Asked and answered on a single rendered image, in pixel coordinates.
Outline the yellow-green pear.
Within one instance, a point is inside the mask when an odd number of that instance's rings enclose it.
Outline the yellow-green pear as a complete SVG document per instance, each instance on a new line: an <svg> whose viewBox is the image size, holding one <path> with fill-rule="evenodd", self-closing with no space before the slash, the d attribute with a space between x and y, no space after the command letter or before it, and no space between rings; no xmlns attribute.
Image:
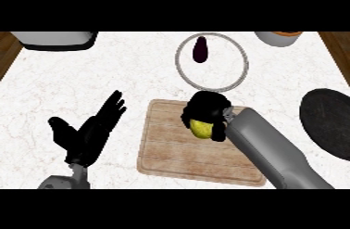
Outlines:
<svg viewBox="0 0 350 229"><path fill-rule="evenodd" d="M190 131L193 136L199 139L211 138L211 128L212 124L202 121L190 120Z"/></svg>

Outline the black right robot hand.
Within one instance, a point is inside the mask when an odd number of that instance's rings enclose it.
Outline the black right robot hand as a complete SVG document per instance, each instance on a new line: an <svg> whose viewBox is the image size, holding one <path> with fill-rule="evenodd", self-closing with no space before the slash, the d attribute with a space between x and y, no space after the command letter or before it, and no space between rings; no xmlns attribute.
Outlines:
<svg viewBox="0 0 350 229"><path fill-rule="evenodd" d="M230 101L221 94L209 91L197 91L180 115L187 129L191 128L190 121L200 121L211 124L211 140L215 142L225 140L222 110L228 107Z"/></svg>

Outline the white plate with grey rim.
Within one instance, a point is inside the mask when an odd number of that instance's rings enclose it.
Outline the white plate with grey rim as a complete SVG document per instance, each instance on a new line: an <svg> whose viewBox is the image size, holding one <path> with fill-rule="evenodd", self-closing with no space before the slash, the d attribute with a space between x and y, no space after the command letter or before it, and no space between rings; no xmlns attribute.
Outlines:
<svg viewBox="0 0 350 229"><path fill-rule="evenodd" d="M196 38L206 38L208 59L193 61ZM222 33L191 34L174 51L174 67L182 81L197 90L222 93L239 86L247 76L247 54L239 43Z"/></svg>

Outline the dark purple eggplant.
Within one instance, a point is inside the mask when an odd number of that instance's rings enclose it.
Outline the dark purple eggplant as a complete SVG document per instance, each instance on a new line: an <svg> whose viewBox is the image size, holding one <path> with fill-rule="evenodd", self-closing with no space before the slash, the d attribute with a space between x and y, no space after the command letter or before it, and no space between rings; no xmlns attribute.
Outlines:
<svg viewBox="0 0 350 229"><path fill-rule="evenodd" d="M196 63L203 63L208 59L208 46L206 46L206 38L199 36L193 45L193 61Z"/></svg>

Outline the grey cup with orange rim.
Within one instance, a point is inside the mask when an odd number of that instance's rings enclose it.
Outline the grey cup with orange rim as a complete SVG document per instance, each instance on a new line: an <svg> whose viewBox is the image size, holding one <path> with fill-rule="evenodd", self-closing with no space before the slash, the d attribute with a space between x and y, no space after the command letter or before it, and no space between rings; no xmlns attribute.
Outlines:
<svg viewBox="0 0 350 229"><path fill-rule="evenodd" d="M270 46L286 47L290 46L301 32L255 32L258 39Z"/></svg>

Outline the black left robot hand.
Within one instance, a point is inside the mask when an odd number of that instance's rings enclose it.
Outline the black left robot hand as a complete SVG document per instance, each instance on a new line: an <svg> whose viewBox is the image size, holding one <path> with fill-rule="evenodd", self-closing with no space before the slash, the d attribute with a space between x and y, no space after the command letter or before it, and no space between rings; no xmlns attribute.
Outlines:
<svg viewBox="0 0 350 229"><path fill-rule="evenodd" d="M88 167L97 160L109 134L126 110L120 92L115 91L107 97L101 108L78 130L58 117L47 120L53 132L53 142L66 151L64 162Z"/></svg>

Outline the dark grey pan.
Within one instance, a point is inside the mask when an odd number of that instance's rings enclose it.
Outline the dark grey pan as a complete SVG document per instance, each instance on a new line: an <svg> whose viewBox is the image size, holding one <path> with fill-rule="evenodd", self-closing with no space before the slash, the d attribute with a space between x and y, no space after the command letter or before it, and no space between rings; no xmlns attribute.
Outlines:
<svg viewBox="0 0 350 229"><path fill-rule="evenodd" d="M299 120L315 145L350 161L350 96L326 88L308 91L299 105Z"/></svg>

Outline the wooden cutting board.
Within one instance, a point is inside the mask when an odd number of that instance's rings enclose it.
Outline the wooden cutting board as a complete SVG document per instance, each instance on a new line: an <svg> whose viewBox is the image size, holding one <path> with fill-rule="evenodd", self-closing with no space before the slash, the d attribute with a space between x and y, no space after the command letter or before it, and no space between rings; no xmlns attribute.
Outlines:
<svg viewBox="0 0 350 229"><path fill-rule="evenodd" d="M137 170L143 174L262 186L265 176L230 140L199 139L184 127L184 101L153 99L149 103L138 146Z"/></svg>

